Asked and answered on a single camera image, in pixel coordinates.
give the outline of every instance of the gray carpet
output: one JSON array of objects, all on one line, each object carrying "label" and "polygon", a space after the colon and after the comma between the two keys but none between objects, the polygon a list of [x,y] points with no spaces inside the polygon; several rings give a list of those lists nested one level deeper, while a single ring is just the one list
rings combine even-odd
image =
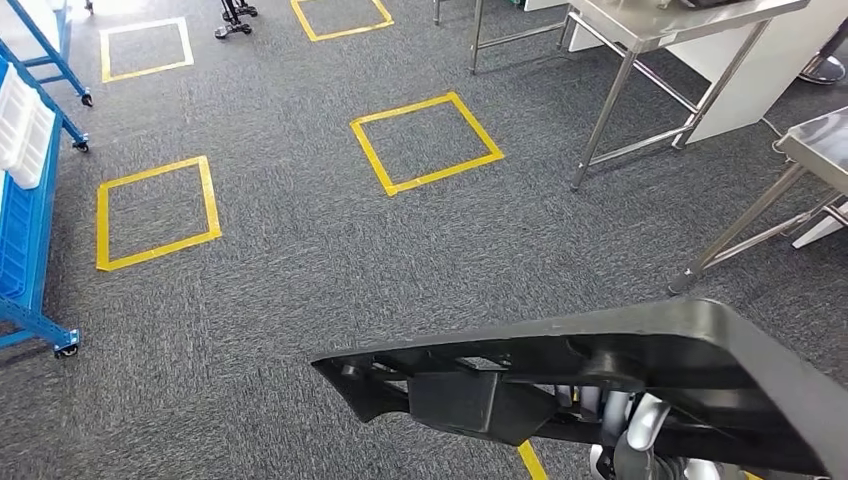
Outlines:
[{"label": "gray carpet", "polygon": [[[319,33],[375,18],[368,2],[313,1]],[[309,355],[664,298],[784,168],[758,124],[614,162],[571,193],[617,58],[554,54],[551,34],[486,50],[471,77],[469,0],[445,3],[438,28],[429,2],[385,0],[395,25],[317,43],[288,2],[259,2],[253,35],[226,42],[212,36],[214,1],[112,2],[123,13],[111,15],[100,3],[75,23],[71,59],[95,108],[51,89],[91,134],[90,155],[61,156],[45,295],[45,311],[80,328],[83,346],[65,361],[38,343],[0,353],[4,478],[529,478],[514,448],[402,416],[358,423]],[[561,15],[499,1],[487,10],[487,36]],[[180,16],[193,66],[100,82],[99,29]],[[113,65],[150,66],[170,37],[118,39],[124,55],[141,53]],[[162,48],[172,61],[173,46]],[[693,97],[706,88],[669,55],[648,63]],[[349,122],[450,90],[505,158],[387,197]],[[626,94],[607,148],[685,118],[643,78]],[[769,118],[785,128],[846,103],[845,85],[793,85]],[[452,115],[373,125],[396,181],[473,158],[479,140]],[[96,271],[98,185],[197,155],[209,158],[223,236]],[[174,174],[116,193],[115,253],[196,233],[196,188]],[[821,192],[806,179],[761,223]],[[691,293],[730,303],[846,385],[845,240],[801,251],[768,242]],[[551,478],[587,478],[585,447],[533,443]]]}]

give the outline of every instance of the blue metal rack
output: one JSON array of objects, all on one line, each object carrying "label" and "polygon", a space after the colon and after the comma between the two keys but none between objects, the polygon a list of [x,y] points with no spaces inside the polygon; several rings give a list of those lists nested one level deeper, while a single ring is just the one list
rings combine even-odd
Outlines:
[{"label": "blue metal rack", "polygon": [[33,58],[29,60],[23,61],[23,65],[27,68],[40,67],[42,65],[55,65],[56,68],[59,69],[59,74],[54,75],[52,77],[42,78],[38,80],[38,83],[45,84],[51,82],[58,82],[61,80],[67,80],[71,86],[76,90],[77,95],[80,96],[80,100],[82,104],[88,107],[94,105],[94,101],[91,98],[91,93],[88,88],[84,87],[82,82],[79,81],[74,72],[71,70],[71,67],[68,66],[68,55],[71,50],[71,20],[68,18],[68,2],[65,0],[62,4],[62,8],[59,10],[55,10],[53,13],[56,14],[56,22],[59,25],[59,48],[61,51],[56,51],[53,45],[50,44],[50,41],[47,40],[47,37],[44,36],[44,33],[39,30],[38,26],[35,25],[35,22],[32,21],[29,14],[26,10],[21,6],[18,0],[6,0],[9,2],[9,6],[12,7],[12,10],[20,17],[21,21],[24,22],[24,25],[29,29],[32,33],[32,36],[38,41],[38,44],[41,45],[41,48],[44,49],[46,55],[43,57]]},{"label": "blue metal rack", "polygon": [[[47,95],[41,83],[29,73],[24,63],[15,57],[2,40],[0,40],[0,60],[10,62],[17,69],[21,79],[35,88],[41,96],[41,101],[56,113],[50,147],[38,187],[23,190],[8,177],[4,182],[4,201],[0,204],[0,226],[10,221],[10,215],[17,214],[15,220],[26,225],[26,228],[18,231],[26,232],[27,238],[25,242],[20,242],[25,250],[16,250],[17,260],[20,260],[24,266],[24,273],[21,276],[22,288],[15,290],[14,298],[0,296],[0,320],[13,322],[19,330],[0,337],[0,348],[39,337],[53,346],[57,357],[71,356],[77,353],[79,332],[53,323],[41,313],[41,304],[47,273],[47,253],[50,244],[50,224],[53,216],[61,129],[64,128],[71,136],[74,141],[73,147],[82,152],[88,152],[88,135],[74,125],[56,102]],[[0,228],[0,236],[2,235],[3,229]]]}]

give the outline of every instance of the floor marking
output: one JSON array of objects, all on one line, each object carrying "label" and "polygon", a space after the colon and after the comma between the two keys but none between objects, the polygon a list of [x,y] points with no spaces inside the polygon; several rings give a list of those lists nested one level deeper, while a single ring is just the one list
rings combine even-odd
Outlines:
[{"label": "floor marking", "polygon": [[527,471],[530,472],[530,478],[533,480],[548,480],[548,474],[542,468],[539,457],[536,456],[536,451],[530,445],[530,440],[526,440],[518,447],[518,453],[521,455],[521,460],[524,461]]},{"label": "floor marking", "polygon": [[353,35],[356,33],[370,32],[371,30],[377,30],[378,28],[388,27],[389,25],[394,25],[395,23],[394,20],[392,20],[392,16],[389,14],[389,11],[386,10],[386,7],[383,6],[383,3],[380,0],[371,0],[374,6],[377,7],[377,10],[380,11],[380,15],[383,16],[382,22],[377,23],[375,25],[351,28],[350,30],[342,30],[341,32],[316,35],[315,31],[312,30],[312,26],[309,24],[309,20],[306,19],[306,15],[303,14],[303,9],[300,8],[300,3],[306,1],[312,0],[291,0],[292,10],[294,10],[295,16],[297,16],[300,25],[303,27],[303,31],[306,32],[306,36],[309,37],[309,39],[313,42],[319,42],[321,40],[330,40],[331,38],[344,37],[346,35]]},{"label": "floor marking", "polygon": [[[147,68],[137,72],[121,73],[112,75],[112,57],[109,55],[109,35],[116,33],[134,32],[136,30],[144,30],[147,28],[164,27],[166,25],[176,25],[180,31],[180,41],[183,44],[183,61],[162,65],[161,67]],[[191,43],[188,40],[188,28],[186,27],[185,17],[169,18],[167,20],[157,20],[155,22],[134,23],[123,27],[107,28],[100,30],[100,63],[102,65],[103,83],[114,82],[116,80],[125,80],[127,78],[140,77],[151,73],[164,72],[177,67],[194,64],[194,55],[191,53]]]},{"label": "floor marking", "polygon": [[[371,142],[365,135],[365,131],[362,129],[362,124],[367,122],[373,122],[375,120],[396,117],[405,113],[415,112],[417,110],[422,110],[424,108],[439,105],[441,103],[452,103],[456,107],[456,109],[459,110],[459,113],[462,114],[462,117],[474,130],[474,133],[477,134],[477,136],[480,138],[486,148],[489,149],[489,153],[483,155],[482,157],[478,157],[473,160],[468,160],[452,167],[444,168],[433,173],[428,173],[418,178],[413,178],[412,180],[408,180],[406,182],[392,183],[389,174],[386,172],[386,169],[383,167],[383,164],[377,157],[377,153],[374,151],[374,147],[371,145]],[[393,108],[391,110],[385,110],[382,112],[365,115],[364,117],[359,117],[350,122],[350,128],[353,130],[353,134],[356,135],[357,140],[359,140],[359,144],[360,146],[362,146],[362,151],[365,152],[365,156],[368,158],[368,162],[371,163],[371,168],[373,168],[374,173],[377,174],[377,179],[380,181],[380,184],[386,190],[386,194],[388,194],[390,197],[397,195],[398,192],[409,190],[410,188],[415,188],[420,185],[424,185],[425,183],[434,182],[436,180],[449,177],[460,172],[464,172],[465,170],[469,170],[474,167],[479,167],[480,165],[485,165],[487,163],[494,162],[495,160],[500,160],[504,157],[503,152],[501,152],[498,146],[495,145],[495,142],[492,140],[489,134],[486,133],[486,131],[483,129],[483,126],[480,125],[480,122],[478,122],[477,119],[474,118],[474,115],[471,113],[470,110],[468,110],[468,107],[466,107],[465,104],[462,103],[462,100],[460,100],[459,95],[457,95],[456,92],[448,92],[445,95],[431,98],[429,100],[424,100],[423,102],[417,102],[411,105],[405,105],[403,107]]]},{"label": "floor marking", "polygon": [[[145,252],[128,255],[111,260],[109,258],[109,189],[128,183],[155,177],[180,168],[197,166],[200,172],[200,184],[203,188],[203,203],[206,210],[207,231],[167,245],[152,248]],[[97,189],[97,269],[112,271],[128,267],[156,257],[182,250],[203,242],[214,240],[221,236],[221,225],[218,223],[218,207],[215,204],[215,190],[212,188],[212,176],[209,172],[209,160],[206,156],[189,158],[179,162],[152,168],[143,172],[127,175],[115,180],[104,182]]]}]

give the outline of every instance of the caster wheel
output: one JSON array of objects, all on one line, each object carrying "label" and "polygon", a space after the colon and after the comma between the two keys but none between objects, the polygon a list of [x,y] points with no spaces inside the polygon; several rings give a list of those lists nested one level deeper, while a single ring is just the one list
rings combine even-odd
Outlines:
[{"label": "caster wheel", "polygon": [[53,356],[56,358],[73,357],[77,352],[79,352],[79,345],[70,345],[61,350],[56,350],[53,352]]}]

